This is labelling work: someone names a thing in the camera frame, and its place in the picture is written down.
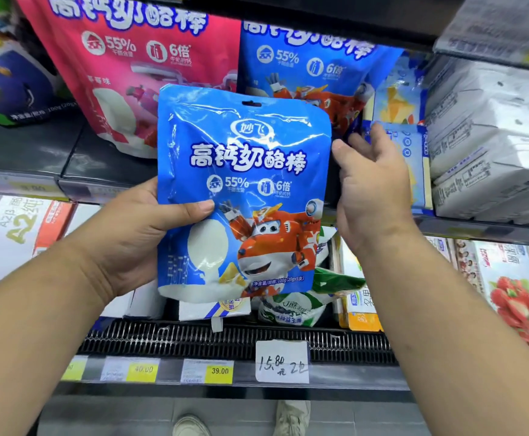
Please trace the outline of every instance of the pink snack bag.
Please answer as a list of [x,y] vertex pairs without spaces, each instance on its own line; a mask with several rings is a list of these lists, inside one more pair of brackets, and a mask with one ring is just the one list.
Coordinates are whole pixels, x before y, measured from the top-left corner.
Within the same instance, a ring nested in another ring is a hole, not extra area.
[[18,0],[91,127],[157,157],[165,84],[236,91],[241,22],[133,0]]

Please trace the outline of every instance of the fingernail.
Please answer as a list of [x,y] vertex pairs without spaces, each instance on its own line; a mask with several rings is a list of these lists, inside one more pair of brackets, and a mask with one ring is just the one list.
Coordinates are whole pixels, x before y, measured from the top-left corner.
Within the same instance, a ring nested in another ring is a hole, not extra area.
[[214,200],[208,199],[198,202],[198,207],[205,213],[209,213],[214,209]]

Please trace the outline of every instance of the sneaker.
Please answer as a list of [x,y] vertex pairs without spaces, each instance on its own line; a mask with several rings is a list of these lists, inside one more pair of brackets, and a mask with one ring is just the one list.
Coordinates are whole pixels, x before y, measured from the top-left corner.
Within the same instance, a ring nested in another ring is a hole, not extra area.
[[194,415],[183,415],[174,425],[173,436],[210,436],[210,430]]
[[304,436],[310,417],[310,401],[279,401],[273,436]]

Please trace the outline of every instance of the floor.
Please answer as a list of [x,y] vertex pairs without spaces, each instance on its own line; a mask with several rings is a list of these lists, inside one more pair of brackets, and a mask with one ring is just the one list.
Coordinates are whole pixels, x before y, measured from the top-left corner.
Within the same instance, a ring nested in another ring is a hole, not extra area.
[[[39,436],[166,436],[193,413],[212,436],[271,436],[276,401],[264,399],[114,398],[56,396],[45,406]],[[306,436],[428,436],[416,404],[311,403]]]

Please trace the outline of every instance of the hanging hole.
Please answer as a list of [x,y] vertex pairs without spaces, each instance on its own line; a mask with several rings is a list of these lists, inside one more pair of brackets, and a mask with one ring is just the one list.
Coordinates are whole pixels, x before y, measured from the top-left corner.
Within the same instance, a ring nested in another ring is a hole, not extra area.
[[260,102],[254,102],[254,101],[242,101],[242,105],[248,105],[249,107],[261,107],[262,106]]

